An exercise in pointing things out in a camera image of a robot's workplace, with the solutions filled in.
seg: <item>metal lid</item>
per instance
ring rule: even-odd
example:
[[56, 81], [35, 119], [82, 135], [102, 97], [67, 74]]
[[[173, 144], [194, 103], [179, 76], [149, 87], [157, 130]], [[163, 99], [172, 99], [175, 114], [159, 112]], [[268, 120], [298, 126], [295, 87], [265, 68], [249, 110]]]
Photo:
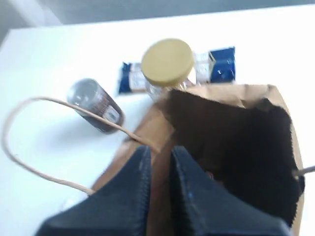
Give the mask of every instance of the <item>metal lid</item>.
[[70, 104], [91, 111], [98, 102], [100, 86], [93, 79], [82, 79], [76, 82], [67, 93], [67, 101]]
[[180, 39], [170, 38], [157, 42], [146, 51], [141, 70], [152, 85], [168, 87], [183, 82], [193, 65], [189, 45]]

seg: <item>white table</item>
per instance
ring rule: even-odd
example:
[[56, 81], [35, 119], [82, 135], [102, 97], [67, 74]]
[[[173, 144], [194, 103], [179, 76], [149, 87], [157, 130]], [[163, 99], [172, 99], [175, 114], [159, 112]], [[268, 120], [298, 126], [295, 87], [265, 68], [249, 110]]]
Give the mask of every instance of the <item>white table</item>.
[[[20, 101], [35, 95], [65, 98], [91, 77], [113, 97], [122, 61], [139, 61], [155, 41], [176, 37], [195, 51], [236, 47], [237, 82], [275, 84], [290, 109], [305, 166], [314, 165], [313, 101], [315, 5], [217, 14], [12, 30], [0, 49], [0, 123]], [[119, 96], [124, 126], [134, 130], [152, 101]], [[10, 146], [19, 158], [55, 177], [91, 186], [110, 163], [125, 134], [103, 135], [74, 111], [39, 102], [17, 118]], [[0, 152], [0, 232], [33, 235], [67, 199], [83, 195], [30, 174]], [[306, 178], [302, 236], [312, 235], [315, 174]]]

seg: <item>paper twine handle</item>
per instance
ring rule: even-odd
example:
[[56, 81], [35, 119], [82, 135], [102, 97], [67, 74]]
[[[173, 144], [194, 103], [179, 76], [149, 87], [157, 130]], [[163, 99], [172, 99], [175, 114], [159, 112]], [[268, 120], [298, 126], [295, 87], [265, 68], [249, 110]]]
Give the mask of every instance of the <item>paper twine handle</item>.
[[69, 187], [72, 187], [72, 188], [75, 188], [75, 189], [78, 189], [82, 192], [85, 192], [87, 193], [88, 195], [92, 195], [94, 193], [94, 191], [90, 188], [86, 188], [84, 186], [81, 186], [77, 183], [73, 183], [73, 182], [70, 182], [70, 181], [66, 181], [66, 180], [63, 180], [63, 179], [58, 179], [58, 178], [54, 178], [52, 176], [49, 176], [47, 174], [44, 174], [36, 169], [34, 169], [33, 167], [27, 165], [26, 163], [24, 163], [23, 161], [19, 160], [16, 156], [14, 156], [12, 154], [12, 152], [10, 151], [10, 149], [8, 148], [8, 133], [9, 133], [9, 130], [10, 130], [10, 127], [15, 119], [15, 117], [18, 115], [18, 113], [23, 109], [25, 108], [27, 105], [33, 103], [33, 102], [36, 102], [36, 101], [40, 101], [40, 100], [45, 100], [45, 101], [50, 101], [50, 102], [55, 102], [55, 103], [58, 103], [58, 104], [61, 104], [61, 105], [64, 105], [66, 107], [70, 107], [72, 109], [75, 109], [77, 111], [80, 111], [80, 112], [83, 112], [107, 125], [110, 125], [112, 126], [113, 128], [116, 128], [116, 129], [119, 129], [121, 131], [123, 131], [124, 133], [126, 133], [127, 135], [129, 135], [132, 139], [144, 144], [144, 145], [148, 145], [152, 151], [154, 152], [159, 152], [159, 149], [157, 147], [155, 147], [149, 140], [146, 140], [146, 139], [143, 139], [143, 138], [140, 138], [139, 136], [135, 135], [134, 133], [132, 132], [129, 132], [128, 130], [124, 129], [123, 127], [115, 124], [115, 123], [112, 123], [106, 119], [103, 119], [102, 117], [99, 117], [87, 110], [84, 110], [78, 106], [75, 106], [75, 105], [72, 105], [70, 103], [67, 103], [67, 102], [64, 102], [64, 101], [61, 101], [61, 100], [58, 100], [58, 99], [55, 99], [55, 98], [51, 98], [51, 97], [44, 97], [44, 96], [41, 96], [41, 97], [33, 97], [33, 98], [29, 98], [25, 101], [23, 101], [21, 104], [19, 104], [18, 106], [16, 106], [12, 112], [9, 114], [9, 116], [7, 117], [5, 123], [4, 123], [4, 127], [3, 127], [3, 131], [2, 131], [2, 139], [1, 139], [1, 145], [2, 145], [2, 149], [3, 151], [5, 152], [5, 154], [7, 155], [7, 157], [12, 160], [13, 162], [15, 162], [16, 164], [20, 165], [21, 167], [23, 167], [24, 169], [32, 172], [33, 174], [39, 176], [39, 177], [42, 177], [48, 181], [52, 181], [52, 182], [55, 182], [55, 183], [58, 183], [58, 184], [62, 184], [62, 185], [66, 185], [66, 186], [69, 186]]

